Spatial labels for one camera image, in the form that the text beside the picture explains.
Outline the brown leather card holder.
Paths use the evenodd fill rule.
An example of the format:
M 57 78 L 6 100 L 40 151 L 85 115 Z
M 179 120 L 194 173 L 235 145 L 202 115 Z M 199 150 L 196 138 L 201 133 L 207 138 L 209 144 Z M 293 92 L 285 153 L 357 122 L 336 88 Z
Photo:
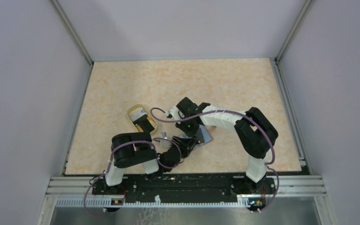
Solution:
M 183 134 L 179 135 L 179 137 L 186 138 L 186 139 L 190 139 L 190 138 L 196 139 L 197 144 L 195 145 L 195 149 L 200 148 L 203 145 L 206 145 L 213 140 L 213 138 L 209 134 L 207 128 L 203 125 L 199 126 L 199 129 L 197 130 L 197 133 L 195 134 L 195 136 L 190 137 L 190 136 L 187 136 L 185 133 L 183 133 Z

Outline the beige oval card tray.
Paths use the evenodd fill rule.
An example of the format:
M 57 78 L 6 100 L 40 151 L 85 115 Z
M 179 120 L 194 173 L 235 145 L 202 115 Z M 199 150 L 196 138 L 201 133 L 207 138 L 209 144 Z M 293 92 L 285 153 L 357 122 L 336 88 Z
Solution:
M 138 132 L 148 132 L 154 135 L 158 131 L 158 123 L 142 104 L 128 108 L 126 116 Z

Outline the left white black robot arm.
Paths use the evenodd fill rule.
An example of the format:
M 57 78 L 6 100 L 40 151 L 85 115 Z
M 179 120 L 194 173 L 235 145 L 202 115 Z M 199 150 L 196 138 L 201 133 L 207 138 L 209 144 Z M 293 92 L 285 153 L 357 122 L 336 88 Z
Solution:
M 110 194 L 121 190 L 127 168 L 141 164 L 145 174 L 167 173 L 182 163 L 200 143 L 196 137 L 152 138 L 150 133 L 123 133 L 112 138 L 111 155 L 103 187 Z

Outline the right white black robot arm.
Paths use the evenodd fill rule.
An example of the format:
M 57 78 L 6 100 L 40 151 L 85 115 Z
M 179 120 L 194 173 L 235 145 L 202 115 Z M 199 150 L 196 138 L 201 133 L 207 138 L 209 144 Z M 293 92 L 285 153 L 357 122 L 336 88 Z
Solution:
M 245 187 L 250 193 L 258 193 L 263 188 L 266 166 L 274 160 L 272 147 L 278 138 L 278 131 L 260 109 L 251 107 L 247 111 L 237 112 L 205 102 L 197 105 L 185 97 L 171 107 L 168 114 L 176 120 L 175 126 L 188 136 L 195 136 L 200 126 L 235 132 L 249 155 Z

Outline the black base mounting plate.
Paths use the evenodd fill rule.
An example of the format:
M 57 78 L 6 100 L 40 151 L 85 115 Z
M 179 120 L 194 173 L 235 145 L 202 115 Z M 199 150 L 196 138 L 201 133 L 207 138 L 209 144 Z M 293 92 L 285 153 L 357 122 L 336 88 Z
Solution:
M 162 203 L 235 203 L 239 195 L 271 195 L 275 189 L 273 178 L 254 183 L 239 172 L 158 173 L 126 174 L 115 186 L 98 179 L 92 194 L 125 195 L 126 203 L 152 203 L 156 196 Z

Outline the aluminium frame rail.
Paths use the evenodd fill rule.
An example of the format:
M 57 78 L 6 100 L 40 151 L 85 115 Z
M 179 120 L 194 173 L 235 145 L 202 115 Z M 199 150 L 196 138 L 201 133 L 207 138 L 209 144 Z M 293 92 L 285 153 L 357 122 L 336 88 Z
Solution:
M 46 196 L 80 197 L 84 196 L 91 176 L 51 177 L 46 190 Z M 319 175 L 280 176 L 278 195 L 280 197 L 327 196 L 323 178 Z

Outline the right aluminium corner post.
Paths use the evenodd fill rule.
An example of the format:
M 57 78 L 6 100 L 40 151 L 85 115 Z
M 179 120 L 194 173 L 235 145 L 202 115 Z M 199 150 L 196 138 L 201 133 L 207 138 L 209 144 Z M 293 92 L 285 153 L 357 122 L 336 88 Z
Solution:
M 311 7 L 313 6 L 315 0 L 306 0 L 304 1 L 304 4 L 300 10 L 300 12 L 298 13 L 289 33 L 287 34 L 285 41 L 283 42 L 277 56 L 275 57 L 275 62 L 277 65 L 280 64 L 280 62 L 282 61 L 282 59 L 284 58 L 288 48 L 290 47 L 293 39 L 295 38 L 295 36 L 297 35 L 298 30 L 300 29 L 303 21 L 305 20 L 309 10 L 311 9 Z

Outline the aluminium corner post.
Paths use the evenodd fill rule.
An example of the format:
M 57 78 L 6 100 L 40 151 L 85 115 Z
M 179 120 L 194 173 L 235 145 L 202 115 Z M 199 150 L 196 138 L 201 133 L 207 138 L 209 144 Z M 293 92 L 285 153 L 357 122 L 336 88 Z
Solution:
M 306 0 L 304 1 L 304 4 L 300 10 L 300 12 L 298 13 L 289 33 L 287 34 L 285 41 L 283 42 L 277 56 L 275 57 L 275 62 L 277 65 L 280 64 L 280 62 L 282 61 L 282 59 L 284 58 L 288 48 L 290 47 L 293 39 L 295 38 L 295 36 L 297 35 L 298 30 L 300 29 L 303 21 L 305 20 L 309 10 L 311 9 L 311 7 L 313 6 L 315 0 Z
M 70 19 L 67 17 L 63 7 L 61 6 L 58 0 L 49 0 L 51 6 L 53 7 L 54 11 L 57 13 L 59 19 L 61 20 L 64 28 L 66 29 L 68 35 L 71 37 L 72 41 L 74 42 L 75 46 L 77 47 L 80 54 L 84 57 L 86 62 L 90 65 L 94 65 L 94 61 L 91 59 L 85 45 L 83 44 L 82 40 L 80 39 L 79 35 L 77 34 L 74 26 L 72 25 Z

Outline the left aluminium corner post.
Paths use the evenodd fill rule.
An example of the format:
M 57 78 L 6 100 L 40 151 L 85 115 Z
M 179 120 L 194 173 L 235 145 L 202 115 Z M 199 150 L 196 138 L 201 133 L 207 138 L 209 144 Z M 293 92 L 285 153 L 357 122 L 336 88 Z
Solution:
M 53 7 L 54 11 L 57 13 L 59 19 L 61 20 L 64 28 L 66 29 L 68 35 L 71 37 L 72 41 L 74 42 L 75 46 L 77 47 L 80 54 L 84 57 L 86 62 L 90 65 L 94 65 L 94 61 L 91 59 L 85 45 L 83 44 L 82 40 L 80 39 L 79 35 L 77 34 L 74 26 L 72 25 L 70 19 L 67 17 L 63 7 L 61 6 L 58 0 L 49 0 L 51 6 Z

